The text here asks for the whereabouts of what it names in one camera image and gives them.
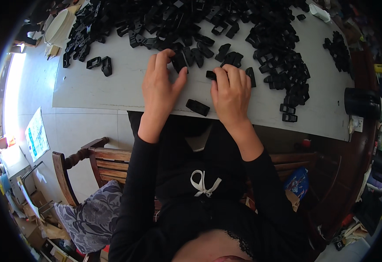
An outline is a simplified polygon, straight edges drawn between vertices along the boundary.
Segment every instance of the woman's left hand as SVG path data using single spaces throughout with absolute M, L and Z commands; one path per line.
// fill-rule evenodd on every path
M 148 142 L 156 143 L 160 132 L 173 110 L 179 94 L 187 81 L 187 67 L 179 72 L 175 83 L 168 79 L 167 64 L 175 52 L 165 49 L 152 55 L 147 64 L 146 75 L 141 89 L 144 98 L 144 114 L 141 117 L 138 136 Z

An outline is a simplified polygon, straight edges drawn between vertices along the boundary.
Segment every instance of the table surface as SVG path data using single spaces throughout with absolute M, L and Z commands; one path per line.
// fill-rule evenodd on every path
M 333 31 L 339 31 L 341 34 L 342 32 L 336 24 L 326 24 L 299 8 L 291 7 L 291 9 L 294 16 L 306 15 L 303 21 L 298 21 L 296 18 L 292 26 L 300 38 L 294 50 L 302 55 L 311 75 L 307 81 L 310 99 L 304 106 L 296 108 L 298 116 L 296 123 L 282 121 L 279 108 L 286 95 L 285 90 L 270 90 L 268 83 L 263 82 L 268 74 L 261 74 L 258 70 L 259 63 L 252 58 L 255 49 L 245 41 L 253 27 L 251 22 L 243 24 L 240 21 L 240 30 L 233 39 L 227 38 L 225 33 L 220 36 L 212 34 L 213 25 L 207 21 L 199 23 L 200 33 L 216 41 L 213 47 L 210 47 L 215 55 L 221 45 L 230 43 L 232 45 L 230 52 L 236 51 L 244 56 L 241 69 L 253 67 L 256 87 L 252 88 L 247 113 L 253 124 L 348 141 L 349 116 L 345 113 L 344 91 L 346 87 L 353 88 L 354 81 L 348 73 L 338 71 L 329 51 L 322 47 L 326 37 L 332 39 Z M 86 62 L 77 60 L 71 60 L 71 65 L 63 68 L 60 55 L 52 106 L 143 111 L 141 82 L 150 55 L 157 52 L 157 50 L 147 50 L 146 47 L 133 49 L 128 35 L 119 37 L 113 30 L 105 44 L 99 42 L 91 44 L 90 54 L 86 58 L 90 60 L 97 56 L 111 57 L 112 75 L 109 77 L 104 76 L 100 67 L 88 70 Z M 219 65 L 220 62 L 212 57 L 204 60 L 202 68 L 198 68 L 196 64 L 188 68 L 188 81 L 173 114 L 203 117 L 185 107 L 188 99 L 193 99 L 210 107 L 208 118 L 218 118 L 210 95 L 211 81 L 206 78 L 206 71 Z M 175 79 L 177 73 L 172 64 L 169 64 L 168 68 L 172 72 L 170 77 Z

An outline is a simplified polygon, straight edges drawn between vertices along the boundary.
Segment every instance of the floral cushion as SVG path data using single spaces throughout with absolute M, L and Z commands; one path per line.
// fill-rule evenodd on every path
M 121 188 L 109 181 L 77 207 L 54 204 L 62 224 L 83 254 L 99 251 L 111 242 L 120 214 Z

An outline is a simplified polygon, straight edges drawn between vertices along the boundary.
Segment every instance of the white cloth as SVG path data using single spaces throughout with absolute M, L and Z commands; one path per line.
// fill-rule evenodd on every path
M 192 177 L 196 173 L 200 173 L 201 174 L 201 179 L 200 179 L 200 182 L 198 184 L 195 183 L 192 180 Z M 191 174 L 191 184 L 192 184 L 193 187 L 195 187 L 198 190 L 197 194 L 194 195 L 196 197 L 200 196 L 201 194 L 205 194 L 207 197 L 211 197 L 211 195 L 213 194 L 213 191 L 217 189 L 217 187 L 219 186 L 219 184 L 221 182 L 221 178 L 218 177 L 217 180 L 214 182 L 213 187 L 210 188 L 209 190 L 207 190 L 206 186 L 204 185 L 204 177 L 205 177 L 205 175 L 206 175 L 206 172 L 205 171 L 201 171 L 201 170 L 195 170 Z

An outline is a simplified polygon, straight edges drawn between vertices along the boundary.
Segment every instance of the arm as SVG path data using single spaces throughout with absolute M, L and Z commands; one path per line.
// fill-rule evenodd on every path
M 175 53 L 166 49 L 149 59 L 142 91 L 144 113 L 134 140 L 127 180 L 121 199 L 120 215 L 112 235 L 110 261 L 140 261 L 145 259 L 142 239 L 153 225 L 154 190 L 157 174 L 158 140 L 160 132 L 186 82 L 186 68 L 175 83 L 168 80 L 167 63 Z
M 239 147 L 246 173 L 252 183 L 266 243 L 272 247 L 270 250 L 276 250 L 283 246 L 282 243 L 286 243 L 284 246 L 290 251 L 282 249 L 283 253 L 303 252 L 307 236 L 300 218 L 293 211 L 271 157 L 264 150 L 247 117 L 251 79 L 245 71 L 231 65 L 216 67 L 213 71 L 217 78 L 217 82 L 212 81 L 211 86 L 213 104 L 220 121 Z

